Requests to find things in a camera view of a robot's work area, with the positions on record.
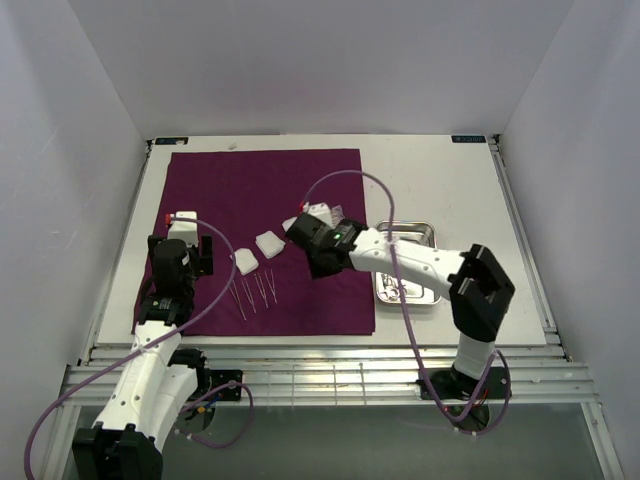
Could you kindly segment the steel scissors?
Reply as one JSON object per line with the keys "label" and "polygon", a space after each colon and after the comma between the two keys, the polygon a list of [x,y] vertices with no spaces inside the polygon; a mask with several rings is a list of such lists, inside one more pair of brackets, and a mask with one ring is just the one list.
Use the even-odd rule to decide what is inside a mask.
{"label": "steel scissors", "polygon": [[397,300],[393,300],[390,299],[388,296],[388,285],[389,285],[389,279],[388,279],[388,275],[383,275],[381,277],[381,291],[380,291],[380,298],[385,301],[385,302],[392,302],[392,301],[397,301]]}
{"label": "steel scissors", "polygon": [[389,279],[389,285],[387,289],[388,289],[389,298],[393,300],[399,300],[402,295],[406,294],[406,287],[405,287],[404,281],[402,279],[398,279],[396,277],[391,277],[391,276],[389,276],[388,279]]}

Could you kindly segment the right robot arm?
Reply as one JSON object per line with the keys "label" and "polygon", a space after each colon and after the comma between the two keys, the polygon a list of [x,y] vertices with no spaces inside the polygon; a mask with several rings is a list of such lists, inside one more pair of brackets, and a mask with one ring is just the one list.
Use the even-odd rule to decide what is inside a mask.
{"label": "right robot arm", "polygon": [[380,273],[448,300],[459,331],[457,354],[449,374],[432,378],[467,394],[481,382],[515,293],[490,249],[474,244],[463,252],[441,250],[395,239],[352,220],[332,227],[308,213],[300,214],[285,235],[305,252],[313,278],[346,269]]}

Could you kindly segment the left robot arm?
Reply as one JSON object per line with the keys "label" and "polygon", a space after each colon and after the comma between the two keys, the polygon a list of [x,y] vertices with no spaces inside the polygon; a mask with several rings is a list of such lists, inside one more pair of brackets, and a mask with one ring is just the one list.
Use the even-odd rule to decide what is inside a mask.
{"label": "left robot arm", "polygon": [[213,241],[194,233],[149,236],[151,273],[136,310],[132,350],[109,401],[72,453],[81,479],[158,479],[162,449],[182,405],[209,384],[195,349],[179,350],[195,282],[213,272]]}

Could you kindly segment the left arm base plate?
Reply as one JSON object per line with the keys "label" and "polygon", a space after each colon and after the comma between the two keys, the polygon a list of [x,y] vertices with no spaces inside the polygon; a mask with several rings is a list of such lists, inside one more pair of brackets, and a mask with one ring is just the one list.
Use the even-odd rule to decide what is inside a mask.
{"label": "left arm base plate", "polygon": [[228,384],[228,387],[225,389],[217,391],[210,398],[210,401],[239,401],[241,399],[242,389],[238,387],[238,384],[243,381],[243,376],[244,372],[239,369],[198,369],[198,387],[194,393],[194,397],[199,398],[210,390],[220,387],[221,385]]}

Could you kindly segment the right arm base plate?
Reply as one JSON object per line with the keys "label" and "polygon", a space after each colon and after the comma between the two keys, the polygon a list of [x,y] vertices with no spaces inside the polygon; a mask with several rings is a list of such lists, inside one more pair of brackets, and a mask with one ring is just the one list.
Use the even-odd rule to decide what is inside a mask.
{"label": "right arm base plate", "polygon": [[[478,384],[477,380],[458,373],[453,368],[433,370],[429,373],[429,379],[441,401],[467,401]],[[511,396],[511,390],[506,383],[506,369],[504,367],[492,367],[480,387],[478,400],[498,400],[503,399],[506,395]]]}

